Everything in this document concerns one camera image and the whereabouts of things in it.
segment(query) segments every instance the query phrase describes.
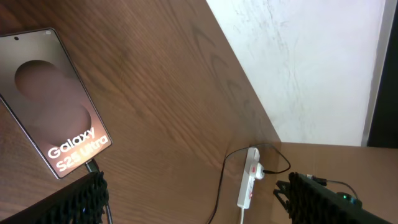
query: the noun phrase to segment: white cable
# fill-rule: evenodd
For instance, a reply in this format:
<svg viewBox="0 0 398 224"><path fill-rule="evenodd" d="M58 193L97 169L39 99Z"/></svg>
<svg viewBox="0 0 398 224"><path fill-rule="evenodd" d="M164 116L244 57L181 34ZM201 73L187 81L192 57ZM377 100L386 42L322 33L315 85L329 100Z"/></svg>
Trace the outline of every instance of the white cable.
<svg viewBox="0 0 398 224"><path fill-rule="evenodd" d="M244 209L241 208L241 224L243 224L243 213L244 213Z"/></svg>

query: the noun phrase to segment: white marble surface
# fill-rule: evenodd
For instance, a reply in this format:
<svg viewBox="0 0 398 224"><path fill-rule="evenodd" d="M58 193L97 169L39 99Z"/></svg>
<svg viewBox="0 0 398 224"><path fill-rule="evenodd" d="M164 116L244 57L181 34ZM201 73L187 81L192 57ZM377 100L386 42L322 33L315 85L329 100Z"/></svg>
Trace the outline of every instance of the white marble surface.
<svg viewBox="0 0 398 224"><path fill-rule="evenodd" d="M280 140L359 146L383 0L207 0Z"/></svg>

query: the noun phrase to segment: smartphone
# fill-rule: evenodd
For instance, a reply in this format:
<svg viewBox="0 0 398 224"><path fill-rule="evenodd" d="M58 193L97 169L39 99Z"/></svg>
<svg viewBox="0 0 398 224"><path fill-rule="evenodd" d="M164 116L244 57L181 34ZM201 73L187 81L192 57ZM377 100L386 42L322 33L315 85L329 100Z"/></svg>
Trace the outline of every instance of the smartphone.
<svg viewBox="0 0 398 224"><path fill-rule="evenodd" d="M0 96L56 178L112 145L54 29L0 37Z"/></svg>

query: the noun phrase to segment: brown wooden surface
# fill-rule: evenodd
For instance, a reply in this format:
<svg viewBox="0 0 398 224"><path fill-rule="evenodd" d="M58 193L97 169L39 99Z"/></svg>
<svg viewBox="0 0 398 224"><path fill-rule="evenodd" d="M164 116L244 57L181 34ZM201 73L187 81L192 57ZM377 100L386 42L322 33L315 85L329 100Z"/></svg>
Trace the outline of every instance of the brown wooden surface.
<svg viewBox="0 0 398 224"><path fill-rule="evenodd" d="M224 155L278 146L205 1L0 1L0 34L44 27L57 30L113 138L95 159L115 223L206 223ZM276 169L276 153L264 152ZM227 164L213 223L238 221L245 155ZM0 105L0 219L86 173L57 180ZM274 184L256 184L245 222L267 223Z"/></svg>

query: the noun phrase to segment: white power strip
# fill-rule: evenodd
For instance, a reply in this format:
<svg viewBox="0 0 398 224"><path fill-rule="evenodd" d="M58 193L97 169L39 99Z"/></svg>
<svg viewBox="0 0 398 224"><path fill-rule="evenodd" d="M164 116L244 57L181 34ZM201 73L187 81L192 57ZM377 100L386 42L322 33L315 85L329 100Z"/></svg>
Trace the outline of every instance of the white power strip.
<svg viewBox="0 0 398 224"><path fill-rule="evenodd" d="M259 150L255 147L250 147L248 149L248 155L246 156L246 162L244 164L241 189L239 191L237 203L238 207L242 209L248 209L250 207L254 181L264 177L264 168L259 163L259 160Z"/></svg>

